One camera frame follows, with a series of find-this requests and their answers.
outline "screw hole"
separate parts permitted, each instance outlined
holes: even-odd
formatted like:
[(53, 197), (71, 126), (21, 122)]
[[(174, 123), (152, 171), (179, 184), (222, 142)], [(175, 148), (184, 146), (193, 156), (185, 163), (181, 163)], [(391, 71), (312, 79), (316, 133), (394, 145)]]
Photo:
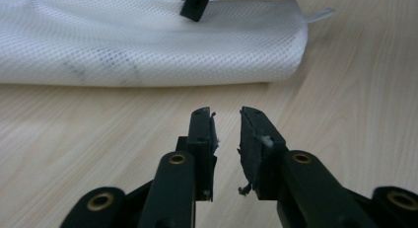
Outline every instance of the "screw hole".
[(174, 165), (183, 164), (185, 162), (185, 157), (180, 154), (172, 155), (172, 157), (169, 159), (170, 163)]
[(295, 160), (296, 162), (302, 163), (302, 164), (307, 164), (311, 162), (311, 158), (305, 154), (299, 153), (299, 154), (295, 154), (293, 155), (293, 160)]
[(393, 190), (387, 194), (387, 199), (403, 209), (412, 211), (418, 210), (418, 201), (406, 193)]
[(109, 207), (114, 201), (114, 196), (110, 192), (102, 192), (90, 198), (87, 208), (91, 211), (100, 211)]

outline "black object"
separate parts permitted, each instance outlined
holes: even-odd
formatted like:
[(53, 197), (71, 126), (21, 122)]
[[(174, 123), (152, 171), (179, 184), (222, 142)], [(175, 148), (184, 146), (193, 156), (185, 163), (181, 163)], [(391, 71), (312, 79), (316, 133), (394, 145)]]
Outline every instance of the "black object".
[(180, 14), (194, 22), (199, 22), (209, 0), (184, 0)]
[(372, 199), (345, 189), (305, 151), (289, 151), (267, 116), (243, 107), (239, 153), (251, 189), (260, 200), (277, 200), (283, 227), (417, 227), (418, 195), (377, 188)]
[(194, 227), (195, 201), (212, 200), (218, 147), (209, 108), (192, 113), (187, 137), (163, 156), (153, 181), (132, 193), (99, 188), (85, 194), (62, 228)]

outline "wooden table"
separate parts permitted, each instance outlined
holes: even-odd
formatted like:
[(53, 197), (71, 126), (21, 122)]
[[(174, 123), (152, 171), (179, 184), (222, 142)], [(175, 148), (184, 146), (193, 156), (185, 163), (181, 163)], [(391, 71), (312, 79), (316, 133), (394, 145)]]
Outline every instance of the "wooden table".
[(289, 80), (187, 88), (0, 85), (0, 227), (58, 227), (87, 191), (130, 192), (209, 106), (220, 139), (214, 202), (196, 227), (280, 227), (275, 202), (238, 195), (242, 106), (264, 111), (290, 149), (314, 153), (346, 188), (418, 192), (418, 0), (298, 0), (310, 25)]

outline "light wood surface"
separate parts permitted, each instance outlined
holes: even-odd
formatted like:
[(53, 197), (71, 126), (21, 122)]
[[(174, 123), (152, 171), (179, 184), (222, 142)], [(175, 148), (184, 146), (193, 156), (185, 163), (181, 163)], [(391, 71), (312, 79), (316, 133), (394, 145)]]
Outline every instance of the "light wood surface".
[(206, 106), (217, 113), (219, 160), (214, 202), (198, 202), (196, 227), (280, 227), (275, 202), (237, 192), (241, 106), (264, 111), (290, 149), (314, 153), (350, 190), (418, 192), (418, 0), (298, 2), (307, 14), (338, 13), (310, 25), (303, 62), (284, 82), (0, 85), (0, 227), (58, 227), (92, 189), (147, 183)]

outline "white mesh bag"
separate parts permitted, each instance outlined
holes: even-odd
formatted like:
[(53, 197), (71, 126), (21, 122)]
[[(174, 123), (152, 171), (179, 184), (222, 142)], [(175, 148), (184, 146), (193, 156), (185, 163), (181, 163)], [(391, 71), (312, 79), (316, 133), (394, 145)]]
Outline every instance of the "white mesh bag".
[(0, 83), (196, 86), (286, 79), (307, 19), (295, 0), (0, 0)]

